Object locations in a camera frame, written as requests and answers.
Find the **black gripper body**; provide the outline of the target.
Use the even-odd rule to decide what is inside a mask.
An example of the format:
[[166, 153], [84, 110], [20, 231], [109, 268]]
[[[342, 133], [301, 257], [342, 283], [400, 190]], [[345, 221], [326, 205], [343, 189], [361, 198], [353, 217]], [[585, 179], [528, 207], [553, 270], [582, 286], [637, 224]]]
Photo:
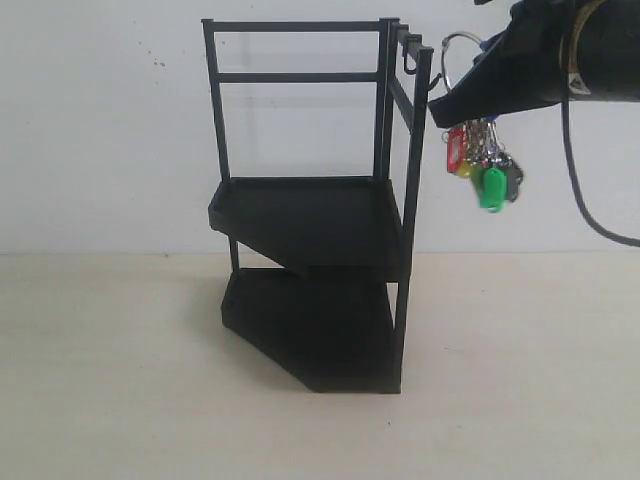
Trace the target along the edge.
[[575, 97], [568, 86], [564, 36], [573, 1], [518, 1], [504, 30], [451, 91], [428, 104], [439, 128], [467, 120], [544, 109]]

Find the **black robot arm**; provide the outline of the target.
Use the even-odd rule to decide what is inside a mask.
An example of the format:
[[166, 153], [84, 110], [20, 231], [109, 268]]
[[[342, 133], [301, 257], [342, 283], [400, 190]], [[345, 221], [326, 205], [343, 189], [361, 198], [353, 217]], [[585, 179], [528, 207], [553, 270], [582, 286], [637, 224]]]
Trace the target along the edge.
[[518, 1], [451, 91], [429, 103], [435, 124], [578, 101], [639, 99], [636, 1]]

